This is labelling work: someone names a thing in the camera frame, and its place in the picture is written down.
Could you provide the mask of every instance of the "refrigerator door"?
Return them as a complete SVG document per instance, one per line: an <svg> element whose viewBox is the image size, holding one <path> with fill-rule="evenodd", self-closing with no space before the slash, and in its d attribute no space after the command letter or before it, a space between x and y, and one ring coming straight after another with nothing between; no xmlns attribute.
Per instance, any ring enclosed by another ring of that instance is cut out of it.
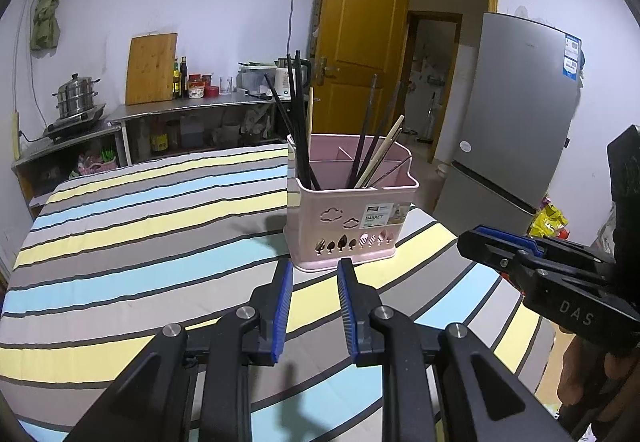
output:
<svg viewBox="0 0 640 442"><path fill-rule="evenodd" d="M452 166L433 217L456 236L478 225L526 234L533 214Z"/></svg>
<svg viewBox="0 0 640 442"><path fill-rule="evenodd" d="M533 207L556 171L578 98L564 32L484 14L476 78L454 160Z"/></svg>

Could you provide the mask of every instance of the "metal screw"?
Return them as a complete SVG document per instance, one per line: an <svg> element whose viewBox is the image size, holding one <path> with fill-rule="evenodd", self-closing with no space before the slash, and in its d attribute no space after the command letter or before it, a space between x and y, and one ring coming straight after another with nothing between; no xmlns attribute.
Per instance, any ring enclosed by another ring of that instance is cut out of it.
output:
<svg viewBox="0 0 640 442"><path fill-rule="evenodd" d="M240 307L238 310L236 310L236 316L240 317L241 319L251 319L253 316L255 316L255 308L250 307L249 305Z"/></svg>
<svg viewBox="0 0 640 442"><path fill-rule="evenodd" d="M166 337L175 337L181 330L182 328L180 328L180 325L177 325L176 323L169 323L162 327L162 335L165 335Z"/></svg>
<svg viewBox="0 0 640 442"><path fill-rule="evenodd" d="M391 307L382 305L380 307L377 307L373 313L376 315L376 317L379 317L380 319L389 319L390 317L394 316L394 310Z"/></svg>
<svg viewBox="0 0 640 442"><path fill-rule="evenodd" d="M458 339L465 338L469 333L468 328L466 328L462 323L452 323L447 327L447 330L452 336Z"/></svg>

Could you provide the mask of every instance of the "pink plastic basket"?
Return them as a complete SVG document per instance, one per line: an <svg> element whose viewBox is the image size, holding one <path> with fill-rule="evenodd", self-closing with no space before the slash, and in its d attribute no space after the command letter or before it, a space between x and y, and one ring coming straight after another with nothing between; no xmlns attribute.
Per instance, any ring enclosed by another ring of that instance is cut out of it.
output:
<svg viewBox="0 0 640 442"><path fill-rule="evenodd" d="M368 136L364 152L369 148ZM312 135L309 160L322 191L303 187L296 177L291 137L284 235L293 263L303 271L335 268L342 257L363 263L392 257L418 182L409 174L411 152L395 143L372 181L409 157L400 168L367 189L343 189L358 136Z"/></svg>

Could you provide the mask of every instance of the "red object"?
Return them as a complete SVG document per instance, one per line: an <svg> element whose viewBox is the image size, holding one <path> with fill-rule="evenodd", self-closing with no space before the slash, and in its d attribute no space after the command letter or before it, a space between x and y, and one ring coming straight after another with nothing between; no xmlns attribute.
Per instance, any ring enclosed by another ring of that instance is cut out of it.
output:
<svg viewBox="0 0 640 442"><path fill-rule="evenodd" d="M204 96L218 96L220 95L220 88L218 86L205 86Z"/></svg>

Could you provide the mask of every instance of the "kettle handle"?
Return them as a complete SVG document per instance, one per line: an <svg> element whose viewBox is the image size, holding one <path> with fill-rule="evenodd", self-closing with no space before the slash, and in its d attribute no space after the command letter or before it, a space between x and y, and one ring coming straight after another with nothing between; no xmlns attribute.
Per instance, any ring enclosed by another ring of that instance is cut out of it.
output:
<svg viewBox="0 0 640 442"><path fill-rule="evenodd" d="M300 59L300 67L306 69L305 82L302 84L302 88L306 89L313 80L314 66L308 59Z"/></svg>

